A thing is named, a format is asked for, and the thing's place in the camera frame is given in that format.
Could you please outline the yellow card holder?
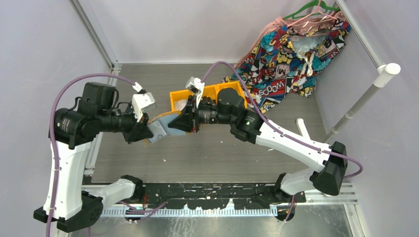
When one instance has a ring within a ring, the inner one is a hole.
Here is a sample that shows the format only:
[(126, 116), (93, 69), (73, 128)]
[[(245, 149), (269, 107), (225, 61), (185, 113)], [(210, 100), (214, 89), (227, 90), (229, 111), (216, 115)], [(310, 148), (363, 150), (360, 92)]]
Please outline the yellow card holder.
[(160, 114), (148, 122), (148, 128), (153, 133), (152, 138), (147, 138), (144, 140), (146, 144), (153, 144), (158, 142), (167, 136), (184, 136), (187, 135), (187, 132), (169, 128), (168, 124), (178, 117), (181, 114), (181, 111), (170, 111), (163, 114)]

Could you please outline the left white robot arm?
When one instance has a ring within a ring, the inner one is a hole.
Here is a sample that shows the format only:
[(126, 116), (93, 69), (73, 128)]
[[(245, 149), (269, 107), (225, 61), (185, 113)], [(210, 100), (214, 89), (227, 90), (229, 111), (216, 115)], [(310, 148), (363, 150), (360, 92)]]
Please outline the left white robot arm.
[(139, 84), (119, 109), (119, 92), (111, 85), (88, 82), (72, 108), (54, 110), (49, 131), (52, 168), (45, 204), (34, 211), (43, 223), (56, 222), (57, 228), (71, 233), (91, 227), (102, 211), (122, 200), (140, 203), (145, 195), (141, 179), (124, 175), (116, 182), (95, 191), (84, 191), (85, 163), (93, 140), (101, 132), (121, 133), (127, 143), (153, 137), (144, 110), (155, 104), (153, 95)]

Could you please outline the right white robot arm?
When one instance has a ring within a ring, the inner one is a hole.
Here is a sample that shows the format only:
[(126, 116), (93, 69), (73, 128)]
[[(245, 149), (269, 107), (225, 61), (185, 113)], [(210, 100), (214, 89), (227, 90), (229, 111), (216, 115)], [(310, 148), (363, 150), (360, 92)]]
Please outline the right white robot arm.
[(245, 108), (245, 100), (232, 88), (218, 92), (216, 99), (200, 101), (190, 95), (180, 115), (168, 123), (169, 128), (198, 132), (201, 124), (228, 124), (235, 138), (280, 151), (308, 166), (295, 173), (282, 173), (275, 186), (277, 201), (288, 202), (293, 195), (317, 189), (337, 196), (342, 186), (347, 161), (341, 156), (346, 148), (341, 143), (332, 146), (317, 143), (279, 126), (266, 117)]

